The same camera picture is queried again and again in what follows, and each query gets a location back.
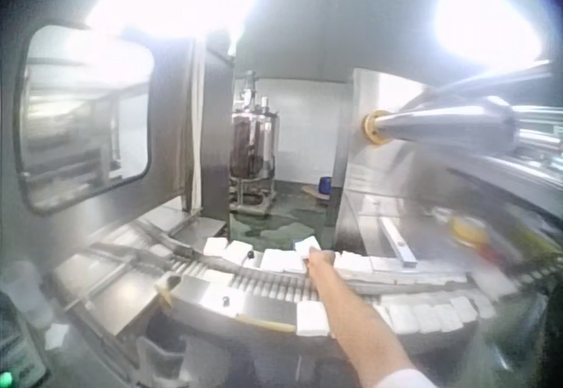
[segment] metal cylinder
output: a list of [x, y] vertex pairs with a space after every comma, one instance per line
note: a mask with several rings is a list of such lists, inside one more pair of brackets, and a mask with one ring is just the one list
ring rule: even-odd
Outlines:
[[563, 145], [561, 139], [555, 135], [526, 129], [521, 129], [518, 132], [518, 144], [527, 148], [540, 149], [555, 154], [561, 153]]
[[475, 77], [466, 78], [452, 84], [438, 87], [410, 100], [401, 108], [401, 112], [413, 109], [424, 102], [429, 102], [438, 97], [446, 95], [456, 96], [485, 96], [485, 93], [491, 89], [507, 84], [515, 84], [527, 82], [530, 80], [538, 80], [552, 76], [552, 68], [549, 61], [537, 61], [528, 67], [509, 70], [509, 71], [492, 71], [480, 74]]
[[274, 176], [278, 116], [254, 111], [235, 112], [230, 152], [230, 176], [270, 179]]
[[513, 106], [512, 110], [519, 121], [563, 124], [563, 108], [561, 107], [519, 105]]
[[490, 99], [462, 106], [428, 106], [373, 120], [373, 128], [385, 139], [487, 155], [507, 152], [515, 146], [516, 126], [512, 109]]

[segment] white wall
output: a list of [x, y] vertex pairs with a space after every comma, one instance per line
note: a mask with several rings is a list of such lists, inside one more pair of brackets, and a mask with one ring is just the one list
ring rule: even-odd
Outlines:
[[[236, 82], [236, 97], [243, 84]], [[340, 110], [352, 108], [352, 85], [261, 79], [257, 91], [258, 99], [268, 96], [270, 107], [280, 115], [275, 178], [318, 184], [320, 177], [332, 176]]]

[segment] white sleeve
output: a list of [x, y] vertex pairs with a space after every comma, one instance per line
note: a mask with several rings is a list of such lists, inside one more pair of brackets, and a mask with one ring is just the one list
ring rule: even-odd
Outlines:
[[422, 372], [402, 369], [384, 377], [374, 388], [435, 388]]

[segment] hand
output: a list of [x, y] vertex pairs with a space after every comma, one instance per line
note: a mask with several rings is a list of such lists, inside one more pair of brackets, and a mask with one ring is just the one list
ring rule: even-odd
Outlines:
[[332, 266], [335, 257], [334, 252], [331, 250], [318, 250], [311, 247], [309, 249], [309, 268], [317, 267], [322, 263]]

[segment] glass window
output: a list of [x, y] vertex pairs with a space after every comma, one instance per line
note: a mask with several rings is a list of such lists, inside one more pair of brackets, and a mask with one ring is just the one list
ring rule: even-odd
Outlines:
[[21, 85], [19, 171], [31, 205], [58, 209], [149, 165], [151, 52], [90, 30], [42, 27]]

